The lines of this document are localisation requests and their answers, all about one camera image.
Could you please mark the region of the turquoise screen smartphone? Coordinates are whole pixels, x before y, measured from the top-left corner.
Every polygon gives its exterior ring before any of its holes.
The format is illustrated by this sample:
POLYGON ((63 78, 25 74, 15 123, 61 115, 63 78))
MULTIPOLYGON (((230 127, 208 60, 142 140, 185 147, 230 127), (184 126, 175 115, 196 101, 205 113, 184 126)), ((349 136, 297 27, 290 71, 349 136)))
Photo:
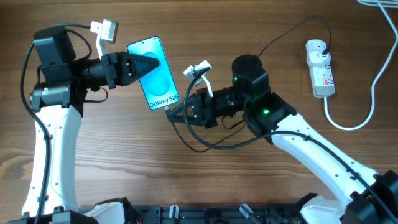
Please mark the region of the turquoise screen smartphone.
POLYGON ((139 79, 150 110, 157 110, 180 101, 160 37, 153 36, 133 42, 127 46, 127 51, 159 61, 158 67, 139 79))

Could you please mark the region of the white power strip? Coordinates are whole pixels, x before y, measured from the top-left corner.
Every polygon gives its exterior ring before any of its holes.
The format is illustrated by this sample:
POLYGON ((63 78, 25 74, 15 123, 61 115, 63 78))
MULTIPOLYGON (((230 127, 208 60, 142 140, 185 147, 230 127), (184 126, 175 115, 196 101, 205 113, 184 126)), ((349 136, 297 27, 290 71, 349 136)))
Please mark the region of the white power strip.
MULTIPOLYGON (((319 39, 309 40, 305 44, 305 49, 307 55, 311 51, 320 51, 323 53, 326 50, 326 43, 319 39)), ((335 94, 335 83, 330 63, 321 67, 309 67, 309 71, 315 98, 325 98, 335 94)))

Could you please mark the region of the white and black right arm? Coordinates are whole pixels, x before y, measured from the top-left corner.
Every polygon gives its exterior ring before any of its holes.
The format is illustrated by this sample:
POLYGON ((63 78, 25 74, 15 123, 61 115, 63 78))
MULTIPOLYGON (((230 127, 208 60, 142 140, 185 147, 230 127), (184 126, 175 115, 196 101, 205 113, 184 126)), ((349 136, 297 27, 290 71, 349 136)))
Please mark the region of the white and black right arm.
POLYGON ((269 77, 255 55, 232 64, 232 86, 218 91, 187 91, 181 104, 166 110, 171 123, 188 128, 217 125, 217 118, 242 112, 254 140, 265 139, 300 161, 334 194, 327 200, 313 194, 299 206, 305 223, 396 223, 397 174, 378 174, 318 134, 295 108, 269 86, 269 77))

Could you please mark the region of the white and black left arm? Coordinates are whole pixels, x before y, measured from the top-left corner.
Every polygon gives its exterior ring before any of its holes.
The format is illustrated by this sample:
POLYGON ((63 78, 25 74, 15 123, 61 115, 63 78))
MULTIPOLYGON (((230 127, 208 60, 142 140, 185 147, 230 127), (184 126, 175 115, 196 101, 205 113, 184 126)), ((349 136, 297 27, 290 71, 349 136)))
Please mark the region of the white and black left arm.
POLYGON ((87 93, 127 86, 159 66, 156 58, 128 52, 107 53, 117 23, 93 22, 97 59, 78 58, 70 34, 76 24, 57 24, 34 34, 30 49, 40 65, 37 83, 22 103, 35 121, 35 154, 30 189, 21 223, 139 223, 141 216, 126 198, 101 202, 81 213, 75 193, 75 155, 87 93))

